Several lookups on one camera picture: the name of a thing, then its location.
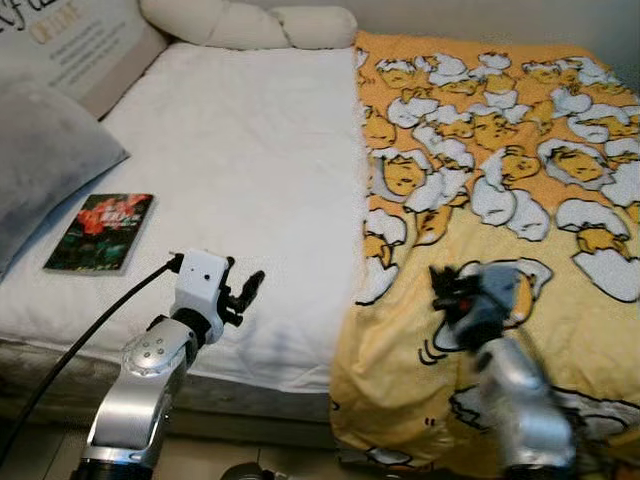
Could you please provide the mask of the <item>yellow cartoon egg duvet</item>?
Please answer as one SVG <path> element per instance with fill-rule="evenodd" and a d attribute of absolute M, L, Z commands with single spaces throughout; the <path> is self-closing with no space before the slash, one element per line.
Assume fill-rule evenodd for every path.
<path fill-rule="evenodd" d="M 330 380 L 340 458 L 499 477 L 471 356 L 430 271 L 515 270 L 504 332 L 543 361 L 579 454 L 637 458 L 640 105 L 575 46 L 355 36 L 364 229 Z"/>

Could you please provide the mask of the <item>dark book with red cover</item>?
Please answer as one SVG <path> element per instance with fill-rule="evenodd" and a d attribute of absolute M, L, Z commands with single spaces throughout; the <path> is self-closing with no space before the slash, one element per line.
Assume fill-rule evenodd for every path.
<path fill-rule="evenodd" d="M 44 268 L 54 273 L 123 273 L 154 200 L 151 193 L 88 196 Z"/>

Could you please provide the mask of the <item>grey bed base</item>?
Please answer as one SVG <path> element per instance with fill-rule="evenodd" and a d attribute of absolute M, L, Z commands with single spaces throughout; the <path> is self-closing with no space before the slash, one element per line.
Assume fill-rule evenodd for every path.
<path fill-rule="evenodd" d="M 59 352 L 0 340 L 0 419 L 14 419 Z M 32 413 L 35 424 L 87 429 L 119 374 L 114 362 L 74 357 Z M 284 393 L 201 376 L 187 376 L 166 425 L 169 436 L 293 447 L 337 448 L 328 394 Z"/>

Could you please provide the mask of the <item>white bed mattress sheet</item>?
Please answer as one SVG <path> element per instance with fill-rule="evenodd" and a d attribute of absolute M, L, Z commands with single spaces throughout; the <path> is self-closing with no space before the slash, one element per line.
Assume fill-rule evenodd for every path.
<path fill-rule="evenodd" d="M 104 118 L 127 160 L 56 207 L 0 279 L 0 339 L 64 349 L 174 252 L 232 256 L 228 282 L 264 271 L 238 328 L 195 374 L 324 393 L 364 275 L 362 116 L 352 49 L 236 51 L 173 44 Z M 125 266 L 46 269 L 86 198 L 148 193 Z"/>

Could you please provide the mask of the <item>dark left robot foot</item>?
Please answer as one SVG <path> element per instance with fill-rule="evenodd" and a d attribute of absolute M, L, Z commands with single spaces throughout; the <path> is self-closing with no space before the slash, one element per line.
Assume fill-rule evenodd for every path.
<path fill-rule="evenodd" d="M 237 463 L 227 468 L 219 480 L 269 480 L 260 463 Z"/>

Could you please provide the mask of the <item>grey square pillow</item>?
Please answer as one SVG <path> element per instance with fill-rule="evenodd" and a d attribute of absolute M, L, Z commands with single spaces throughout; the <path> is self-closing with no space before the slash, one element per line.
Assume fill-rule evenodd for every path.
<path fill-rule="evenodd" d="M 72 97 L 32 77 L 0 77 L 0 279 L 56 206 L 127 157 Z"/>

